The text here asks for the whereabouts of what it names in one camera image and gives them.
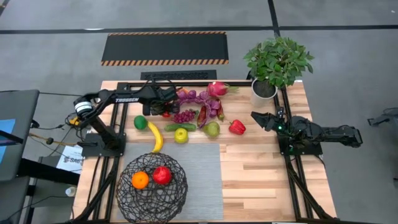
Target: gray fabric mat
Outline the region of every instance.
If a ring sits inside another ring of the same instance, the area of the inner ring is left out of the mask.
[[[135,158],[151,152],[153,147],[146,143],[126,144],[123,169]],[[222,220],[220,145],[167,143],[161,153],[177,160],[187,175],[187,199],[181,213],[173,220]],[[119,209],[117,219],[124,219]]]

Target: green pear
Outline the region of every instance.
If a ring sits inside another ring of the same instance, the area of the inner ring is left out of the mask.
[[[220,125],[216,121],[212,121],[203,127],[203,131],[212,138],[220,134]]]

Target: banana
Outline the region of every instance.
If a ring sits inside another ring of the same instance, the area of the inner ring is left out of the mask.
[[[162,134],[159,132],[159,129],[157,129],[157,127],[150,121],[148,121],[148,128],[154,133],[155,136],[155,147],[154,150],[152,152],[160,152],[160,150],[163,147],[163,136]]]

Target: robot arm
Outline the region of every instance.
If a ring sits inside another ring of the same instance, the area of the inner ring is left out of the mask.
[[[288,136],[290,141],[310,142],[318,144],[320,142],[340,142],[345,146],[359,147],[362,142],[359,130],[348,125],[342,125],[337,128],[321,127],[301,116],[293,116],[292,119],[285,122],[280,111],[275,116],[271,113],[252,112],[251,116],[266,131],[276,131],[278,135]]]
[[[100,115],[109,105],[115,103],[141,103],[145,111],[144,115],[158,115],[164,112],[178,113],[178,104],[173,103],[178,99],[177,90],[174,87],[161,89],[157,86],[144,85],[140,90],[101,90],[97,93],[88,93],[73,102],[75,111],[83,127],[90,119]]]
[[[101,90],[85,94],[73,102],[81,122],[80,128],[90,124],[98,134],[88,134],[86,139],[78,144],[83,147],[83,153],[86,147],[86,151],[94,154],[103,149],[100,155],[108,151],[113,151],[115,155],[120,154],[124,150],[126,137],[122,133],[116,134],[114,128],[105,125],[98,117],[107,106],[116,103],[141,103],[144,115],[158,115],[165,112],[178,113],[180,107],[175,102],[177,99],[177,89],[174,86],[164,90],[156,86],[154,80],[150,85],[148,82],[143,84],[139,90]]]

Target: green cucumber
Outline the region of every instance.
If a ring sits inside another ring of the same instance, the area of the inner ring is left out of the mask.
[[[178,128],[186,129],[187,131],[196,131],[197,126],[190,123],[183,123],[183,124],[169,124],[164,129],[165,131],[175,131]]]

